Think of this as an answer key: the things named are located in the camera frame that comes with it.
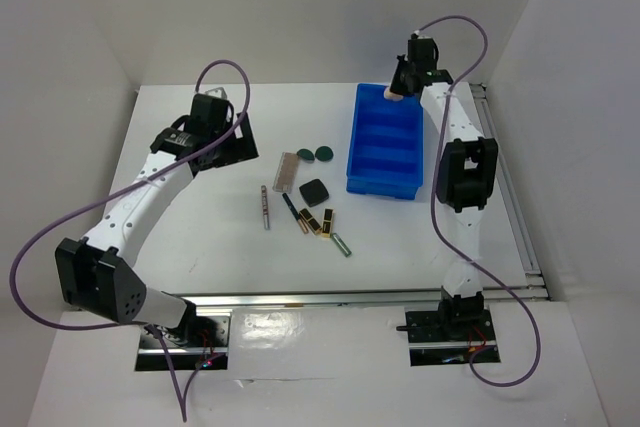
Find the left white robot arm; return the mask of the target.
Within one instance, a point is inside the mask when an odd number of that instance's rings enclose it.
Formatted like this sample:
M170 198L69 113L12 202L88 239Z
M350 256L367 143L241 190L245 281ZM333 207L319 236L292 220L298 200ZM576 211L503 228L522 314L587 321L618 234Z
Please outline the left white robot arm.
M136 180L81 239L65 238L55 251L66 303L117 324L152 324L176 346L202 346L213 320L195 304L153 289L134 266L147 237L177 195L206 170L258 155L247 118L235 113L221 88L194 95L191 111L158 134Z

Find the black gold lipstick right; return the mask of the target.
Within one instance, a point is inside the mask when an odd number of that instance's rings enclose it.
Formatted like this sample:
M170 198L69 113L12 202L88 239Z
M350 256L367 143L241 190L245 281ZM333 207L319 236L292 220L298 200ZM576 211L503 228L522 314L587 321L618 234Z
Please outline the black gold lipstick right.
M326 208L323 214L321 236L324 238L330 238L333 230L334 222L334 210Z

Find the clear eyeshadow palette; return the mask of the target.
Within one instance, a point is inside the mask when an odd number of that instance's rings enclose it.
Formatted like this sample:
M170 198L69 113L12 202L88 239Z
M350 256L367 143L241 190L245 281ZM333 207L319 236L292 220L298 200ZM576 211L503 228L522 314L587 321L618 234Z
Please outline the clear eyeshadow palette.
M272 186L273 191L289 194L293 189L298 167L298 155L296 153L284 152L276 170Z

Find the aluminium rail right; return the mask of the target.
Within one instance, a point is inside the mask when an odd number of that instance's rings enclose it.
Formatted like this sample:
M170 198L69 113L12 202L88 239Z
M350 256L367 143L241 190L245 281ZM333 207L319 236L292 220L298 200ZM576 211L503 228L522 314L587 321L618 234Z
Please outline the aluminium rail right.
M482 84L471 84L470 91L483 132L498 139L497 129L490 112L486 87ZM524 214L502 152L500 152L498 156L496 181L500 189L506 214L509 218L512 233L514 234L524 276L527 281L527 289L547 290L546 282L540 270L537 255L529 234L529 229L526 225Z

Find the black gold lipstick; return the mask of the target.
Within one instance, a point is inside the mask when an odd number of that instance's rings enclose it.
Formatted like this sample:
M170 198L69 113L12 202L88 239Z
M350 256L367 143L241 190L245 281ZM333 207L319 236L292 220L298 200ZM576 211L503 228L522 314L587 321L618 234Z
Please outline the black gold lipstick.
M321 236L324 238L330 238L333 230L334 222L334 210L326 208L323 214Z
M307 208L301 209L299 211L299 215L311 232L313 232L315 235L321 232L321 224L315 219L315 217Z

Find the green teardrop makeup sponge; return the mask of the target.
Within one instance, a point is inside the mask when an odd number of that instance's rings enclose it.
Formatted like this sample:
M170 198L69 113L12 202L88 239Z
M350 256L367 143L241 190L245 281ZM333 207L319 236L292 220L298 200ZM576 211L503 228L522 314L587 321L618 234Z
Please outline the green teardrop makeup sponge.
M306 149L306 148L299 149L296 152L296 155L300 160L302 160L304 162L307 162L307 163L313 163L315 161L314 153L311 150Z

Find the aluminium rail front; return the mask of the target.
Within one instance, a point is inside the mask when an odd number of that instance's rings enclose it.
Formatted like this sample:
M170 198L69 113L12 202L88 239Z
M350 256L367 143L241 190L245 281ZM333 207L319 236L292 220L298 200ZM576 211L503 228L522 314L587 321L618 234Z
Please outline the aluminium rail front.
M189 306L200 309L223 309L436 305L442 300L443 295L444 292L440 289L202 295L170 295L150 289L147 297L138 301L141 308L138 318L172 327L179 323L183 310Z

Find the black gold lipstick left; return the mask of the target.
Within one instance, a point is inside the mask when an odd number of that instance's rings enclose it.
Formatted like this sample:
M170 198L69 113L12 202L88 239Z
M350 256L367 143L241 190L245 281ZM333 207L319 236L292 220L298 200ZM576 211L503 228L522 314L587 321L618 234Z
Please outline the black gold lipstick left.
M315 219L315 217L307 208L301 209L299 211L299 215L311 232L313 232L315 235L321 232L321 224Z

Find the black square compact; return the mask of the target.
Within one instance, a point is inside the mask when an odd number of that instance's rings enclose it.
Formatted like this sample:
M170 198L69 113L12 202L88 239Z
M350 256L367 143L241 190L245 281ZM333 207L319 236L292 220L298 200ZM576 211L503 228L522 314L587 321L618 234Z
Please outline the black square compact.
M299 192L308 207L315 207L329 199L329 192L320 179L313 179L299 187Z

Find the aluminium rail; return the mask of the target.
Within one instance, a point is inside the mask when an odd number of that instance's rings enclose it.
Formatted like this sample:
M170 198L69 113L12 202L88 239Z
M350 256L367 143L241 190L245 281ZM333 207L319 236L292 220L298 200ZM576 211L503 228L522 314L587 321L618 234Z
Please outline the aluminium rail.
M497 129L490 112L486 87L482 84L471 84L470 91L483 132L498 139ZM512 233L514 234L524 276L527 281L527 289L547 290L546 282L540 270L537 255L529 234L529 229L526 225L524 214L502 152L500 152L498 156L496 181L500 189L506 214L509 218Z
M189 306L200 309L223 309L436 305L442 300L443 295L444 292L440 289L202 295L170 295L150 289L147 297L138 301L141 308L138 318L172 327L179 323L183 310Z

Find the green clear tube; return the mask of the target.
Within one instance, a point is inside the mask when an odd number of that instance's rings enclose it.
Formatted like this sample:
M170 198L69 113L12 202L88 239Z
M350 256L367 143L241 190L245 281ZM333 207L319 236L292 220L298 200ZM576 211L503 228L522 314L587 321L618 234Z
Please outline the green clear tube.
M346 258L352 255L351 249L337 233L332 233L331 239Z

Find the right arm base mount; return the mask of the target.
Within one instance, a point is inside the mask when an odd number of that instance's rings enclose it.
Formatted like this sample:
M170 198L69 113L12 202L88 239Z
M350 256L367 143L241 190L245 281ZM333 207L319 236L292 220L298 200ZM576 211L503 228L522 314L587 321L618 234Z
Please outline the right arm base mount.
M395 330L406 336L410 365L445 366L475 362L500 363L493 319L485 309L478 320L445 326L435 311L406 311L403 325Z

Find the dark blue gold pencil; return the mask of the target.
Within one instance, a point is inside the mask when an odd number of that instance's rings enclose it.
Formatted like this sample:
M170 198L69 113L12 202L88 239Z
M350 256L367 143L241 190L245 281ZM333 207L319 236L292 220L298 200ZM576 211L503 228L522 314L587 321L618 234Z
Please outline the dark blue gold pencil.
M304 234L308 234L309 230L308 227L305 223L305 221L302 219L302 217L300 216L298 210L296 209L295 205L293 204L291 198L289 197L289 195L284 192L282 193L282 198L287 206L287 208L289 209L289 211L291 212L291 214L293 215L296 223L298 224L298 226L300 227L301 231Z

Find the beige makeup sponge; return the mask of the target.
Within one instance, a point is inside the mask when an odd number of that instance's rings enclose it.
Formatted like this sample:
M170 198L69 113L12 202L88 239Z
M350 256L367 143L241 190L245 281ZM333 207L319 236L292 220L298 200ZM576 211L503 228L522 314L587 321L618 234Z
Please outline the beige makeup sponge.
M383 95L384 95L385 99L391 100L391 101L394 101L394 102L401 101L403 99L402 95L399 95L399 94L396 94L396 93L392 92L389 87L387 87L384 90Z

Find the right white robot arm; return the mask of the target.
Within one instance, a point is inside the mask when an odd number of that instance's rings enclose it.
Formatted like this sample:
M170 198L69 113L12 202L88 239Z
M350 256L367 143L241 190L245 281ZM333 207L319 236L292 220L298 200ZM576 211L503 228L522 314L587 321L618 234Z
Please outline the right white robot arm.
M484 209L494 189L498 145L476 128L455 93L452 77L437 68L438 60L435 41L412 33L385 97L419 100L425 96L433 103L433 121L441 124L442 152L437 155L432 205L442 208L440 232L458 250L442 282L432 328L444 340L460 341L474 331L484 311L475 264L480 259Z

